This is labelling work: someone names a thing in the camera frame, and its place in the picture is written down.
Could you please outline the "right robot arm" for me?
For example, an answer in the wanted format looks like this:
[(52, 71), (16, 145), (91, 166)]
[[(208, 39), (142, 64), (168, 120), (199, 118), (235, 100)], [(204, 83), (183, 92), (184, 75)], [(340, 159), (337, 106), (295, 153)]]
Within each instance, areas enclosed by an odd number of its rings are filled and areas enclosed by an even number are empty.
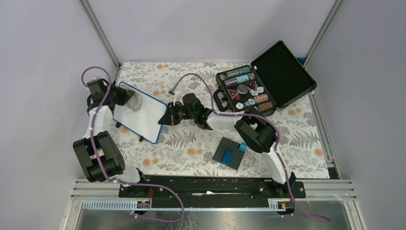
[(269, 119), (256, 108), (250, 107), (243, 112), (218, 112), (205, 107), (194, 93), (183, 96), (181, 102), (168, 103), (160, 125), (175, 126), (182, 120), (193, 120), (203, 130), (236, 131), (247, 146), (261, 154), (271, 171), (275, 183), (275, 193), (287, 197), (293, 192), (296, 177), (288, 170), (285, 161), (278, 152), (280, 133)]

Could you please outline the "blue framed whiteboard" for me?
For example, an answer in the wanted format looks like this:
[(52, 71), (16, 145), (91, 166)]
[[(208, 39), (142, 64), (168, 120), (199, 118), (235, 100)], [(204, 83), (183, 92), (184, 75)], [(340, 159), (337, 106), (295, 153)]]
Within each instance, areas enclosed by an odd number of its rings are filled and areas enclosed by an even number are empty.
[(167, 105), (124, 81), (119, 83), (119, 87), (135, 91), (135, 94), (141, 98), (141, 106), (134, 111), (128, 103), (122, 106), (117, 105), (113, 113), (114, 121), (142, 136), (150, 143), (156, 144), (162, 129), (162, 125), (158, 122), (164, 115)]

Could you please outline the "grey mesh sponge eraser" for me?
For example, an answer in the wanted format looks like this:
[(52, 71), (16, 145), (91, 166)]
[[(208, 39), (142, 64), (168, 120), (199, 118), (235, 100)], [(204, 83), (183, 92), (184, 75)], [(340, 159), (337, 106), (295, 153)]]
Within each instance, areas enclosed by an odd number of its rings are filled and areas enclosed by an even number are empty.
[(142, 106), (142, 98), (138, 93), (134, 93), (129, 97), (126, 105), (132, 111), (138, 111)]

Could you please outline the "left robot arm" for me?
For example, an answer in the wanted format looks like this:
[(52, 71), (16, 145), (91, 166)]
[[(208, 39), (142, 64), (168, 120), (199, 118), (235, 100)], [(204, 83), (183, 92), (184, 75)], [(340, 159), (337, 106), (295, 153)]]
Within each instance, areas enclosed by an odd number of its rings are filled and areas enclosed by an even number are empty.
[(73, 143), (73, 150), (90, 182), (104, 182), (107, 178), (121, 175), (125, 162), (115, 141), (109, 133), (116, 106), (128, 105), (137, 110), (141, 97), (131, 87), (120, 88), (105, 79), (89, 81), (87, 87), (88, 129), (83, 138)]

